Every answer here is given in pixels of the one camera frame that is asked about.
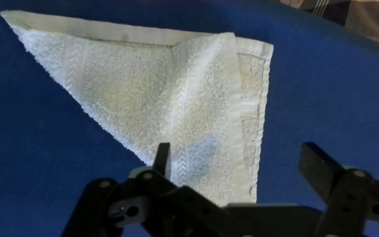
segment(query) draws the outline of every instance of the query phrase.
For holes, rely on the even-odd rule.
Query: blue cloth surface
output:
[[[323,208],[298,172],[304,141],[379,178],[379,45],[374,42],[266,0],[0,0],[0,10],[6,9],[235,32],[270,42],[276,54],[260,201]],[[60,236],[87,182],[124,180],[139,166],[139,158],[82,112],[25,53],[0,17],[0,237]],[[379,236],[377,228],[368,233]]]

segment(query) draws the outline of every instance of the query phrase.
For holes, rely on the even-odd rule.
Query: white towel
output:
[[[2,16],[83,111],[147,165],[170,142],[174,183],[220,205],[257,200],[272,45],[233,33]]]

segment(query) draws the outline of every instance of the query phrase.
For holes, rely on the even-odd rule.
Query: folded towel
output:
[[[172,142],[174,183],[220,205],[257,200],[272,45],[233,33],[2,16],[83,111],[147,165],[160,142]]]

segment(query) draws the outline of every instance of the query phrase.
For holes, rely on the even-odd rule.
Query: blue table surface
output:
[[[304,141],[379,179],[379,45],[331,22],[268,0],[0,0],[4,9],[235,32],[270,42],[276,53],[260,201],[323,208],[298,172]],[[139,158],[25,53],[0,17],[0,237],[60,236],[89,180],[124,180],[139,166]],[[368,233],[379,236],[376,226]],[[133,229],[128,236],[144,233]]]

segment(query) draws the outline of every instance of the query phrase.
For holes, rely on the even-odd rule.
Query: metal bolt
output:
[[[152,179],[152,178],[153,178],[153,174],[152,174],[152,172],[147,172],[147,174],[143,175],[143,178],[144,178],[144,179]]]
[[[107,187],[110,187],[111,186],[111,182],[108,182],[108,180],[103,180],[103,182],[101,182],[101,184],[99,184],[99,187],[102,187],[102,188],[107,188]]]
[[[353,171],[353,174],[357,176],[361,176],[361,178],[366,176],[366,172],[364,172],[362,170],[356,170],[356,171]]]

